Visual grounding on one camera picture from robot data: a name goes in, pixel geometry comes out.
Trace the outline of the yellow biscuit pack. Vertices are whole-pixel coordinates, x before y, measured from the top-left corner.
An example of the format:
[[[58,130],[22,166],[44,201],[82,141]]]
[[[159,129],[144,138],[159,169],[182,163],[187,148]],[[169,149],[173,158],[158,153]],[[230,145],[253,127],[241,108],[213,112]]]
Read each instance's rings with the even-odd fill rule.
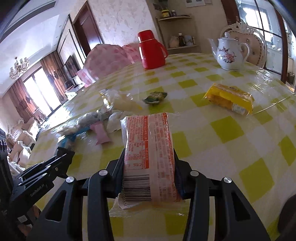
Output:
[[[215,83],[208,89],[203,99],[240,115],[247,116],[253,112],[252,94],[233,86]]]

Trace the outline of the cream ornate dining chair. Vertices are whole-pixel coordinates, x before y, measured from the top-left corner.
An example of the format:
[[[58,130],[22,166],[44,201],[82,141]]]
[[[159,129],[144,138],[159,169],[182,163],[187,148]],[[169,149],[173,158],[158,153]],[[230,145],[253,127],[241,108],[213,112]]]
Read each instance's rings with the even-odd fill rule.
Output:
[[[267,44],[262,33],[255,27],[251,27],[243,20],[224,27],[220,37],[228,32],[230,37],[236,39],[239,43],[246,43],[250,48],[247,62],[257,65],[261,68],[265,66],[267,60]]]

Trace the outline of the yellow checkered tablecloth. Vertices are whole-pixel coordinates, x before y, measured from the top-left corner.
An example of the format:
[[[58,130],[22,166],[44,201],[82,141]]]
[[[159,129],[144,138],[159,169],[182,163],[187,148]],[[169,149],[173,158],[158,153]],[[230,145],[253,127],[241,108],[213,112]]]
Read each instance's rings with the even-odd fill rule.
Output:
[[[253,114],[241,116],[205,100],[215,83],[251,93]],[[52,127],[100,108],[105,88],[128,93],[137,102],[151,92],[166,92],[162,103],[144,105],[143,113],[172,113],[178,157],[209,178],[231,177],[276,240],[282,207],[295,194],[295,96],[281,81],[249,63],[239,72],[223,70],[210,54],[171,55],[154,70],[132,64],[60,108],[40,134],[29,165],[54,155],[58,138]]]

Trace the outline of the small green candy wrapper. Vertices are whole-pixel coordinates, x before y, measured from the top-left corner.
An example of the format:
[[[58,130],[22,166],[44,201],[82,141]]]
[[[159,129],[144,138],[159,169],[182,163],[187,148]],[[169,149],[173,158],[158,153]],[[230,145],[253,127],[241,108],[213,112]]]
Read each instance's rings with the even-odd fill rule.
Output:
[[[151,92],[148,97],[143,99],[143,102],[151,105],[159,104],[167,97],[167,95],[166,92],[154,91]]]

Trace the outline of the white floral teapot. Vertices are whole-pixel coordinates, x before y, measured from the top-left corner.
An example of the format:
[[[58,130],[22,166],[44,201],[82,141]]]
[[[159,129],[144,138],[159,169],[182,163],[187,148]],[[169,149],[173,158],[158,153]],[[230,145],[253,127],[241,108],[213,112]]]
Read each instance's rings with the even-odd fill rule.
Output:
[[[238,42],[230,36],[229,32],[225,32],[224,37],[218,39],[217,46],[213,39],[208,39],[208,41],[214,58],[224,70],[240,70],[250,54],[248,44]]]

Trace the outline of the corner wall shelf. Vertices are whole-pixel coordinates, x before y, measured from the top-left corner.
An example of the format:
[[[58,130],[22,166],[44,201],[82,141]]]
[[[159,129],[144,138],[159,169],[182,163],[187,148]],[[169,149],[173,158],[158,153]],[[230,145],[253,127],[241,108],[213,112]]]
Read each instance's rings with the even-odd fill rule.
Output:
[[[191,15],[167,18],[156,16],[156,23],[163,45],[169,54],[201,52],[197,27]]]

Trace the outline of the crystal chandelier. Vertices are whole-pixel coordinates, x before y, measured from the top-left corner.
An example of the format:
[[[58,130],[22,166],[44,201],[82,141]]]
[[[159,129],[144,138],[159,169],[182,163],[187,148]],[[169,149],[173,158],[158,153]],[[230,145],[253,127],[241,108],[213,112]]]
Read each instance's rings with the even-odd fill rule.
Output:
[[[30,61],[27,57],[24,59],[18,60],[17,57],[15,57],[15,63],[14,66],[10,68],[9,77],[14,80],[18,79],[24,72],[26,72],[29,69]]]

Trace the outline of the blue striped snack packet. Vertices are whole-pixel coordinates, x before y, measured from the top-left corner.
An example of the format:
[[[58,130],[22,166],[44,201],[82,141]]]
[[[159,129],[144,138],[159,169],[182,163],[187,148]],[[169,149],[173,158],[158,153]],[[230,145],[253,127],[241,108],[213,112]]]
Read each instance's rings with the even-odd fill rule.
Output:
[[[84,132],[90,130],[90,127],[71,126],[59,132],[61,135],[58,138],[58,147],[74,150],[76,137]]]

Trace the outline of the red thermos jug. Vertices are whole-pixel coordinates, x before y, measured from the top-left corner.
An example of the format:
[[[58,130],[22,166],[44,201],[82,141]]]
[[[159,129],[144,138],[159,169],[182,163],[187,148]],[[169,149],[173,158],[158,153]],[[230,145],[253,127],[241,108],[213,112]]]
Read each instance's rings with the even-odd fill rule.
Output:
[[[168,51],[155,37],[151,30],[138,33],[139,52],[145,69],[156,69],[166,64]]]

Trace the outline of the beige leather dining chair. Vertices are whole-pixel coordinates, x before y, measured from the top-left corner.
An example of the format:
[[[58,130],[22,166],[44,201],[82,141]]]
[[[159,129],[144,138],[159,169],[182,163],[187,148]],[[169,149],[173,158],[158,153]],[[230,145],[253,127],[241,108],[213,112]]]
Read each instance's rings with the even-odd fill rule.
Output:
[[[23,118],[10,128],[6,139],[10,147],[8,161],[14,162],[22,169],[26,168],[32,149],[36,144],[36,137],[39,132],[38,122],[30,118],[26,123]]]

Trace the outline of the pink checkered covered chair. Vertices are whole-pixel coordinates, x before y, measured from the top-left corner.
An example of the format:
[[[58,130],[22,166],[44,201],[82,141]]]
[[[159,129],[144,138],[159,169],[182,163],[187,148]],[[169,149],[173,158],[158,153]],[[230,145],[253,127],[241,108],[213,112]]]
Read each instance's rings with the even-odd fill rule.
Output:
[[[77,72],[77,76],[88,87],[107,75],[141,60],[138,43],[122,47],[98,44],[88,53],[83,68]]]

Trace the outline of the pink small snack packet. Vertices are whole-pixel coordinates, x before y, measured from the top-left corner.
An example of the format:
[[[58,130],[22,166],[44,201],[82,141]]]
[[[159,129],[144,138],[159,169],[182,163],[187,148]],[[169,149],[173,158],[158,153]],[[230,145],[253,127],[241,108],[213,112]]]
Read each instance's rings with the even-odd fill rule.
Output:
[[[102,121],[98,121],[90,125],[90,129],[96,134],[96,145],[101,145],[103,143],[110,142],[111,139],[107,135],[106,130]]]

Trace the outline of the pink wafer cracker pack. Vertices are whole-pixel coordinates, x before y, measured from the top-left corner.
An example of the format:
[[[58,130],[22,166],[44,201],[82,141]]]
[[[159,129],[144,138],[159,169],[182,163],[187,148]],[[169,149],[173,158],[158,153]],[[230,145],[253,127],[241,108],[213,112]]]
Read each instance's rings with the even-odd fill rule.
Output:
[[[144,210],[181,213],[187,204],[175,184],[170,113],[125,116],[121,121],[123,158],[122,190],[109,214],[130,217]]]

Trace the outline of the clear bag white rolls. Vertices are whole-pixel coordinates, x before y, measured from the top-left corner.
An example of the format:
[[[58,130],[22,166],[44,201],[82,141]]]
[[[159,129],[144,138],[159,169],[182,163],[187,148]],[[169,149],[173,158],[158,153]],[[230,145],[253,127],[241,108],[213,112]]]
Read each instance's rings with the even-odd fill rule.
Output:
[[[100,90],[100,96],[104,106],[109,110],[131,111],[134,113],[142,110],[142,107],[130,93],[115,89],[103,89]]]

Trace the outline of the wall television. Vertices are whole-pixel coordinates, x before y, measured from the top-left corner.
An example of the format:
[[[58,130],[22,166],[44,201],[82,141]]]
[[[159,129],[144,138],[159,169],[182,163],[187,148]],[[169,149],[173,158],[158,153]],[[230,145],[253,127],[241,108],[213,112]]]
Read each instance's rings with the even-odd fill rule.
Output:
[[[71,80],[73,79],[78,72],[77,64],[72,58],[72,56],[69,56],[66,62],[63,65],[63,69],[65,71],[66,77]]]

